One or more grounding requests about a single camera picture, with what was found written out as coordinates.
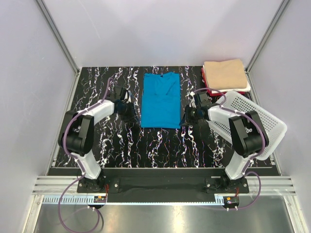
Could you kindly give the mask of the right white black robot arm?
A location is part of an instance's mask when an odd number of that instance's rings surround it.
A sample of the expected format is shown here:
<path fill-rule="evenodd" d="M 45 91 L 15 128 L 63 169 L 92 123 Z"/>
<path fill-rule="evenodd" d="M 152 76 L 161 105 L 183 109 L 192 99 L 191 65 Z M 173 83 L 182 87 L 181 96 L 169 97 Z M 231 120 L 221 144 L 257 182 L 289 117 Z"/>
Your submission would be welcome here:
<path fill-rule="evenodd" d="M 234 191 L 242 182 L 251 160 L 261 155 L 269 145 L 268 135 L 256 111 L 241 112 L 225 105 L 231 93 L 239 95 L 236 91 L 220 92 L 223 99 L 219 103 L 211 103 L 206 88 L 191 92 L 191 102 L 186 105 L 179 123 L 180 126 L 189 126 L 205 120 L 229 128 L 234 154 L 224 174 L 216 182 L 216 189 L 221 188 L 228 193 Z"/>

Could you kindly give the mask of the blue t shirt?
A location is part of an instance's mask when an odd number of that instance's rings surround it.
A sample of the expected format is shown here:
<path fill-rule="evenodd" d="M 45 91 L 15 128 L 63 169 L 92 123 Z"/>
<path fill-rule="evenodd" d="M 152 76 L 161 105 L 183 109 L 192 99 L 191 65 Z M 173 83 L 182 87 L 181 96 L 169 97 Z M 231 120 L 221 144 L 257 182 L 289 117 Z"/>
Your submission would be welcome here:
<path fill-rule="evenodd" d="M 181 108 L 178 73 L 144 74 L 141 127 L 180 129 Z"/>

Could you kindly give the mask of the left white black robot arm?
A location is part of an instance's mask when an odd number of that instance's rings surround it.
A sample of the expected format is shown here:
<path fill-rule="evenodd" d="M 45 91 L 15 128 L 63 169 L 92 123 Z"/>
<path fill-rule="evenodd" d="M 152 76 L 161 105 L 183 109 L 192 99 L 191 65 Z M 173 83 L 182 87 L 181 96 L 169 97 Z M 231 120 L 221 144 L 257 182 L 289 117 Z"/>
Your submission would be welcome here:
<path fill-rule="evenodd" d="M 104 173 L 92 151 L 94 128 L 111 115 L 118 115 L 125 123 L 138 123 L 129 90 L 115 87 L 112 94 L 105 93 L 94 105 L 78 112 L 67 111 L 58 137 L 58 145 L 78 164 L 81 183 L 94 192 L 102 191 L 105 186 Z"/>

